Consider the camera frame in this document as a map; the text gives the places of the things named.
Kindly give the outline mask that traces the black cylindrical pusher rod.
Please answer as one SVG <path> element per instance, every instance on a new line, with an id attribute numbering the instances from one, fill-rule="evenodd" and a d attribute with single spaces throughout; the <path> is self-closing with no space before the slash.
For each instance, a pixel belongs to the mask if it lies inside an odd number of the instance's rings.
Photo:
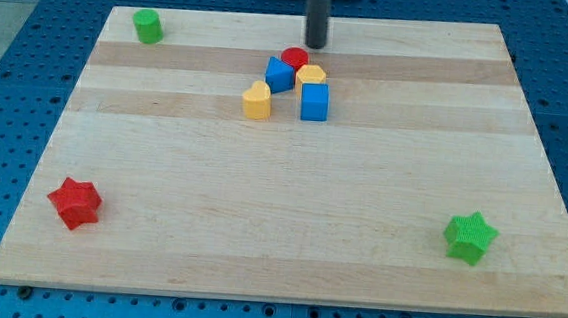
<path id="1" fill-rule="evenodd" d="M 305 44 L 310 49 L 321 49 L 328 39 L 331 0 L 306 0 Z"/>

